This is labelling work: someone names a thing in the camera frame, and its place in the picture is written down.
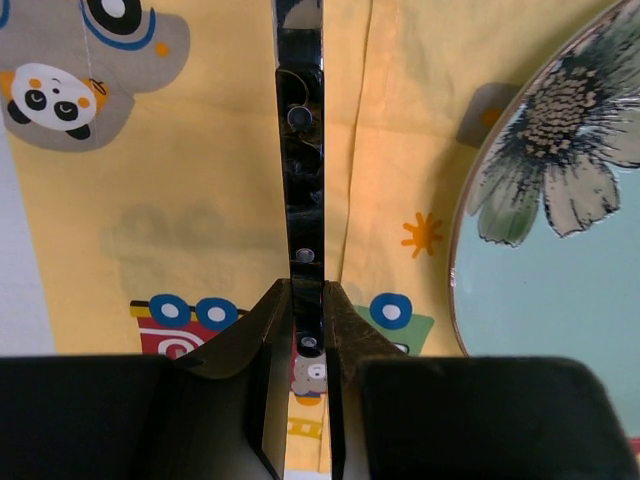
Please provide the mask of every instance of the blue wheel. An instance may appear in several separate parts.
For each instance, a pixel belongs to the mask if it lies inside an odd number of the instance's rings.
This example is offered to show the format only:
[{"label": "blue wheel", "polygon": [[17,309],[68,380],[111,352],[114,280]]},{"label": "blue wheel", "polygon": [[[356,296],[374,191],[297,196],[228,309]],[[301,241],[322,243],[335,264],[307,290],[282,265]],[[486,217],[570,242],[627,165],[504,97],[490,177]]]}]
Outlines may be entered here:
[{"label": "blue wheel", "polygon": [[224,298],[203,298],[196,305],[196,316],[202,326],[221,332],[238,319],[238,309]]},{"label": "blue wheel", "polygon": [[168,293],[156,295],[149,300],[149,311],[153,319],[163,327],[180,328],[191,321],[191,310],[187,302]]},{"label": "blue wheel", "polygon": [[413,306],[404,295],[381,293],[371,302],[369,313],[382,328],[399,330],[411,321]]}]

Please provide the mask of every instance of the flower center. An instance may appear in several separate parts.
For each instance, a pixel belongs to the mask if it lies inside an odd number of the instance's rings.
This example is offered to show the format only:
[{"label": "flower center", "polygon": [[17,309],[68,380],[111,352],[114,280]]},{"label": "flower center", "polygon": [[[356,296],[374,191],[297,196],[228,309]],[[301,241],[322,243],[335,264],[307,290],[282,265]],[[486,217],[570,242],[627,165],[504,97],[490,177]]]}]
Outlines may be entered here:
[{"label": "flower center", "polygon": [[578,129],[600,101],[596,70],[582,66],[550,74],[529,99],[516,134],[527,156],[551,160],[571,149]]}]

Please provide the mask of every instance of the yellow cloth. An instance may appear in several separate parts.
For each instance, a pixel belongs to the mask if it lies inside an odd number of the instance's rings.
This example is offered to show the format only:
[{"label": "yellow cloth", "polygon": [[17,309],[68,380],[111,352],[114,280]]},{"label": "yellow cloth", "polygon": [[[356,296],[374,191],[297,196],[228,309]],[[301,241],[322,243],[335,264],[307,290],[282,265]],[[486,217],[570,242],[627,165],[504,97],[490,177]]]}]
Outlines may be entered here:
[{"label": "yellow cloth", "polygon": [[[136,94],[102,148],[10,140],[61,353],[139,352],[131,301],[250,309],[288,275],[270,2],[147,3],[189,26],[176,79]],[[447,244],[477,152],[477,138],[457,139],[470,101],[486,84],[522,85],[610,3],[325,2],[327,276],[364,308],[408,297],[435,320],[423,354],[459,353]],[[325,403],[292,398],[288,468],[329,470]]]}]

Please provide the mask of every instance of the plate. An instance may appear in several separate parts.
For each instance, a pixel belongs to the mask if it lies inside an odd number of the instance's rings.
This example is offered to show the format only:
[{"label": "plate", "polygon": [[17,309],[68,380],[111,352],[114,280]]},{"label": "plate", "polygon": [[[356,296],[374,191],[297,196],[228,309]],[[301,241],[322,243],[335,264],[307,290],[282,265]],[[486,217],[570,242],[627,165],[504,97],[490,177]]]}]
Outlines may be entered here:
[{"label": "plate", "polygon": [[640,0],[522,90],[467,180],[451,306],[469,355],[560,355],[608,389],[640,453]]}]

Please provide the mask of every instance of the cartoon bear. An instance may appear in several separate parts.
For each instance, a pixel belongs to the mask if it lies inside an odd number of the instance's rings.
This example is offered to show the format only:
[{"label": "cartoon bear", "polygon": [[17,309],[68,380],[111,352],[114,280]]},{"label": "cartoon bear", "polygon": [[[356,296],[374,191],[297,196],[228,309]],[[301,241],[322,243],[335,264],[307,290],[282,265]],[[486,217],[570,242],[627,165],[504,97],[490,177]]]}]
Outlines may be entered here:
[{"label": "cartoon bear", "polygon": [[327,365],[324,353],[319,357],[307,358],[298,355],[293,367],[295,380],[291,390],[296,395],[324,393],[327,390]]},{"label": "cartoon bear", "polygon": [[189,54],[187,23],[141,0],[1,0],[0,10],[4,123],[41,148],[105,146],[134,95],[169,85]]}]

